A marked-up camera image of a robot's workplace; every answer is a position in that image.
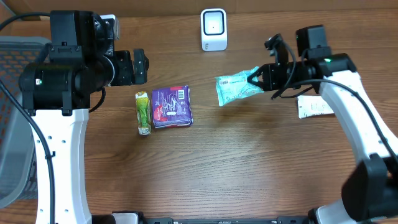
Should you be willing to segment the teal wipes packet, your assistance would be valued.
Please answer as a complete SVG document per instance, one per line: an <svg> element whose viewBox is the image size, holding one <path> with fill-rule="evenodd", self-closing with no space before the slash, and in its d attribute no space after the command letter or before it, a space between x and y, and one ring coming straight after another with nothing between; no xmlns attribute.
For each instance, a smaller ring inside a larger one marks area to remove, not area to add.
<svg viewBox="0 0 398 224"><path fill-rule="evenodd" d="M263 93L262 88L247 81L248 77L258 70L254 67L251 70L243 70L234 75L216 77L216 91L219 106L224 106L234 100L247 98Z"/></svg>

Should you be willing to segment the green yellow snack packet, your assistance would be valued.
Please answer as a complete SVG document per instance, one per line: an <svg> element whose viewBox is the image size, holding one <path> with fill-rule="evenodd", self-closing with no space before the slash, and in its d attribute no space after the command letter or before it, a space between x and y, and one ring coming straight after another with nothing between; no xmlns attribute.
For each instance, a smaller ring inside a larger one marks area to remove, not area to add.
<svg viewBox="0 0 398 224"><path fill-rule="evenodd" d="M146 136L151 133L150 123L150 99L146 91L140 91L135 94L136 111L138 120L138 132Z"/></svg>

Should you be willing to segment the white tube gold cap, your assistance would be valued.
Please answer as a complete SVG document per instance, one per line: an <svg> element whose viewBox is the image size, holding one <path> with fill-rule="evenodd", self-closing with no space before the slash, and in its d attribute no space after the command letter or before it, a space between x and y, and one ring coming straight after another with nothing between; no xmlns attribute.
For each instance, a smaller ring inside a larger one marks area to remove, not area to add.
<svg viewBox="0 0 398 224"><path fill-rule="evenodd" d="M297 97L298 117L333 114L333 110L321 96L300 95Z"/></svg>

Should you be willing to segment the purple pad package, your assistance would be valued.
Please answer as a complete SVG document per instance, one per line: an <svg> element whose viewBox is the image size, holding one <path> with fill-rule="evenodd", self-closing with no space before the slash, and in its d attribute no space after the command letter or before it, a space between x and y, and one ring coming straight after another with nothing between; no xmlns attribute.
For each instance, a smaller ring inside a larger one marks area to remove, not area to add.
<svg viewBox="0 0 398 224"><path fill-rule="evenodd" d="M156 129L193 124L188 85L152 90L151 100Z"/></svg>

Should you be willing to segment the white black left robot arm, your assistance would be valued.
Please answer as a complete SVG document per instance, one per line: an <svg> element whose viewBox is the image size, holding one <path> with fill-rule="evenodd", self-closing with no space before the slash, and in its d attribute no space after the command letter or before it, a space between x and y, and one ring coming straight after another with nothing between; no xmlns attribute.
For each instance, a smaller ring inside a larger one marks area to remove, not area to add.
<svg viewBox="0 0 398 224"><path fill-rule="evenodd" d="M90 96L107 86L141 85L142 49L117 51L119 21L91 11L52 11L51 41L19 78L23 112L34 133L37 223L140 224L139 212L92 215L85 187L85 133Z"/></svg>

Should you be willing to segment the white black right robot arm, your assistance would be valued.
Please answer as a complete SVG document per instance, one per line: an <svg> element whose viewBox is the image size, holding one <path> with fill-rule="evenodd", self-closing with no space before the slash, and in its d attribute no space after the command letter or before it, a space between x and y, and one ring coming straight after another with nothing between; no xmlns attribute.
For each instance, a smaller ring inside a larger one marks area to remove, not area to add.
<svg viewBox="0 0 398 224"><path fill-rule="evenodd" d="M397 137L371 103L348 54L331 51L324 27L304 27L295 35L301 61L277 34L264 44L275 62L261 66L248 83L273 91L274 98L311 85L338 118L356 159L341 198L311 209L308 223L372 223L397 216Z"/></svg>

